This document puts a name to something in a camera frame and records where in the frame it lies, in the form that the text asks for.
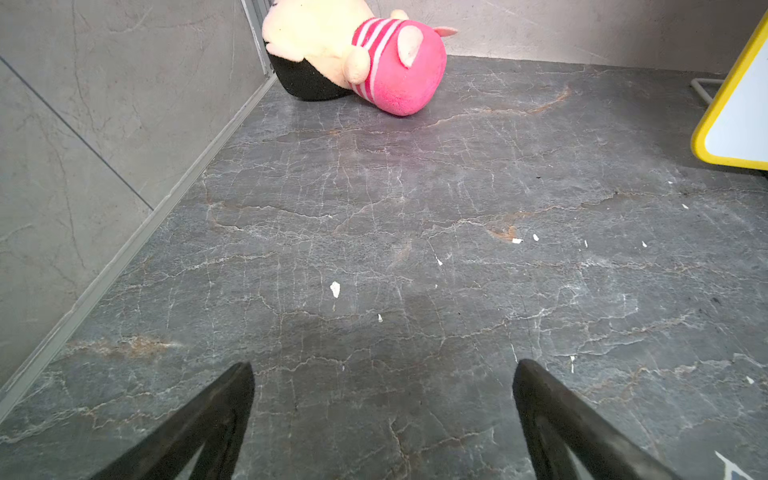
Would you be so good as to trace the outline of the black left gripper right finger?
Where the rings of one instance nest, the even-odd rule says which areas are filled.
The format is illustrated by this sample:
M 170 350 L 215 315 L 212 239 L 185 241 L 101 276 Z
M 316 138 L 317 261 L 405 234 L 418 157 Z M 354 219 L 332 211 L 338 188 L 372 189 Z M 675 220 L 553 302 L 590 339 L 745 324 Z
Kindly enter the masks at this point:
M 542 365 L 518 362 L 513 396 L 538 479 L 577 479 L 578 459 L 594 479 L 677 479 Z

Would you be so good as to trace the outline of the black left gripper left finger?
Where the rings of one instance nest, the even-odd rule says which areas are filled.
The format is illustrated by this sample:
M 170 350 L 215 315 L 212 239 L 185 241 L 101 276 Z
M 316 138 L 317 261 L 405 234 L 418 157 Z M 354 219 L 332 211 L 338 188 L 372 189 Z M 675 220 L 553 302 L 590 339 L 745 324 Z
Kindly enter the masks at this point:
M 95 479 L 175 479 L 197 461 L 192 479 L 230 479 L 250 411 L 252 366 L 238 362 L 144 440 L 93 475 Z

